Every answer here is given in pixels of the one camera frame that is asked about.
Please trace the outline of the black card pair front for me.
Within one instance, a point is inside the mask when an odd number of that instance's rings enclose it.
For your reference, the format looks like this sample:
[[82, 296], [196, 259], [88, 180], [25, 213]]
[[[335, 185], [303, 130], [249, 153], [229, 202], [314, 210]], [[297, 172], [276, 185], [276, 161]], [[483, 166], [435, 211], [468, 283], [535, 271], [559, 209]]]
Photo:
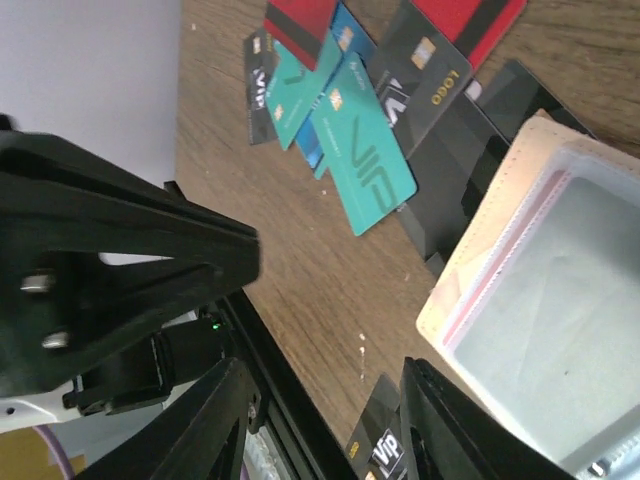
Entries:
[[397, 386], [381, 374], [345, 448], [358, 479], [407, 478], [399, 409]]

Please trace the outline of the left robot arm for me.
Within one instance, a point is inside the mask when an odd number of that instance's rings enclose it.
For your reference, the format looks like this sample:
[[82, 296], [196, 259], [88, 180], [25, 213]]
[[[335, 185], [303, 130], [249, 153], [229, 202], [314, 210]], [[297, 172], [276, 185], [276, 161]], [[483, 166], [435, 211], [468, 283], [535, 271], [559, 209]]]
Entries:
[[1, 134], [1, 427], [166, 399], [165, 323], [255, 281], [257, 231], [50, 134]]

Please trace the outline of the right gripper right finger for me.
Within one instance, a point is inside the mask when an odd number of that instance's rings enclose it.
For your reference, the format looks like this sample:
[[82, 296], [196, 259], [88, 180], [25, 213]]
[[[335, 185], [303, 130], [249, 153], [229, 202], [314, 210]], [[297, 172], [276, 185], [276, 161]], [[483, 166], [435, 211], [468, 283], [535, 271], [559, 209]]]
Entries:
[[428, 361], [404, 360], [400, 390], [409, 479], [572, 477], [504, 429]]

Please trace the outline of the beige leather card holder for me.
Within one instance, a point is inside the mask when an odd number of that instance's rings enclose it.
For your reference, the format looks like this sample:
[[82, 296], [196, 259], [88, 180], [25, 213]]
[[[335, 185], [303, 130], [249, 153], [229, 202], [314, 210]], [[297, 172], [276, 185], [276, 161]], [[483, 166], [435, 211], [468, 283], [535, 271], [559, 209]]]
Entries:
[[525, 122], [416, 322], [482, 409], [579, 479], [639, 475], [639, 161]]

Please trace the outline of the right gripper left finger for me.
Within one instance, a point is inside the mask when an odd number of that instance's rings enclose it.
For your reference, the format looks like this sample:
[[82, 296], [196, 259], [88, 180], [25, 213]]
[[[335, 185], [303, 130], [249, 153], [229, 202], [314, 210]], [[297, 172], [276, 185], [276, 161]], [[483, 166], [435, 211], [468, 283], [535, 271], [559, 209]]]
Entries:
[[77, 475], [79, 479], [238, 479], [248, 423], [249, 375], [218, 362], [161, 415]]

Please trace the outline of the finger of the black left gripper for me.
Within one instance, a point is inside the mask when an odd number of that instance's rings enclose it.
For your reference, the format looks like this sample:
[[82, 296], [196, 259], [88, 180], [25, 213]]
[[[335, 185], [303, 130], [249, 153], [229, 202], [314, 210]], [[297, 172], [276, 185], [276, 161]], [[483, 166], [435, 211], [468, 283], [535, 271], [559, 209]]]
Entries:
[[55, 135], [1, 135], [1, 391], [54, 390], [260, 272], [257, 231]]

